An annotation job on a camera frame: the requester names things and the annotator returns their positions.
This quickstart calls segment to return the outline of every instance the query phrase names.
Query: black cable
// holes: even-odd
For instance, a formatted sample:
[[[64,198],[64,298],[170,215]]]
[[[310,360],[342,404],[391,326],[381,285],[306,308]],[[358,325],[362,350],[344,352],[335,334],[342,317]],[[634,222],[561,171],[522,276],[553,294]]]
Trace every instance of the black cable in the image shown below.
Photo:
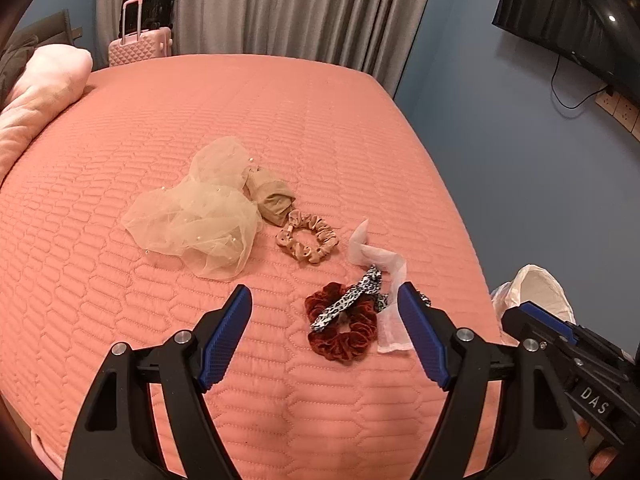
[[[558,73],[558,67],[560,66],[560,54],[558,54],[558,61],[556,62],[556,69],[554,70],[554,74],[551,76],[551,90],[553,91],[554,95],[556,96],[556,99],[558,100],[558,102],[565,108],[567,108],[568,110],[575,110],[576,108],[580,107],[581,105],[583,105],[585,103],[585,101],[591,97],[593,97],[594,95],[599,94],[600,92],[606,90],[607,88],[609,88],[609,85],[605,86],[604,88],[601,88],[600,90],[596,90],[594,93],[587,95],[587,97],[585,97],[582,101],[580,101],[577,105],[575,106],[567,106],[566,104],[564,104],[560,98],[558,97],[558,94],[556,93],[556,89],[554,88],[554,81],[556,80],[556,74]]]

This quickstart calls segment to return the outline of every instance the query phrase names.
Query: silver bolt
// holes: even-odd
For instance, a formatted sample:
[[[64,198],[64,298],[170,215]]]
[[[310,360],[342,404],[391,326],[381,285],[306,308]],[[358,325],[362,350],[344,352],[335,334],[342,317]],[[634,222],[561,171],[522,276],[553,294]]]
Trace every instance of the silver bolt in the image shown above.
[[[174,335],[174,341],[178,343],[178,345],[184,345],[191,341],[191,332],[188,330],[180,330],[176,335]]]
[[[522,342],[522,346],[524,346],[524,349],[528,352],[537,352],[540,348],[540,345],[535,339],[525,339]]]
[[[456,332],[456,337],[460,339],[460,341],[471,341],[475,337],[475,334],[473,330],[461,328]]]
[[[115,345],[113,345],[111,347],[111,353],[113,355],[122,355],[126,351],[127,351],[127,344],[126,343],[116,343]]]

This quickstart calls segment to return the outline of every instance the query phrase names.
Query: blue gripper pad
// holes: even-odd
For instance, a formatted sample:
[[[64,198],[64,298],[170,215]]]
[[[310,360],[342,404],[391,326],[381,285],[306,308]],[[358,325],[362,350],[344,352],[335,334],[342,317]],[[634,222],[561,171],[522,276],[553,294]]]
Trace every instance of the blue gripper pad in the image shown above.
[[[533,319],[544,324],[549,329],[564,336],[570,344],[575,345],[578,343],[574,337],[574,331],[570,326],[553,314],[550,314],[543,308],[540,308],[535,303],[527,301],[526,303],[521,304],[518,308]]]
[[[446,349],[422,311],[424,303],[409,283],[398,289],[398,310],[427,377],[442,389],[449,386]]]
[[[251,291],[242,286],[205,346],[202,370],[198,378],[205,390],[209,390],[225,376],[244,328],[251,317],[252,303]]]

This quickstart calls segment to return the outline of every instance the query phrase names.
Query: curtain fold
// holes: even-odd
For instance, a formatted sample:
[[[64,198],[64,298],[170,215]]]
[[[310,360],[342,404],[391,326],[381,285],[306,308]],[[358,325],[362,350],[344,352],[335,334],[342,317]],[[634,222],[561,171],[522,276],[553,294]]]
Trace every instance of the curtain fold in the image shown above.
[[[393,95],[427,0],[176,0],[176,54],[269,54],[371,74]],[[122,0],[97,0],[103,66]]]

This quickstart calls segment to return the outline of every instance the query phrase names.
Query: television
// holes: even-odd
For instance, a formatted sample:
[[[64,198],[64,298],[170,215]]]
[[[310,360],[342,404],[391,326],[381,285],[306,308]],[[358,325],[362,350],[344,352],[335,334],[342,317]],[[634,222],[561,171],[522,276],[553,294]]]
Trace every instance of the television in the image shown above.
[[[500,0],[494,25],[575,61],[640,105],[640,0]]]

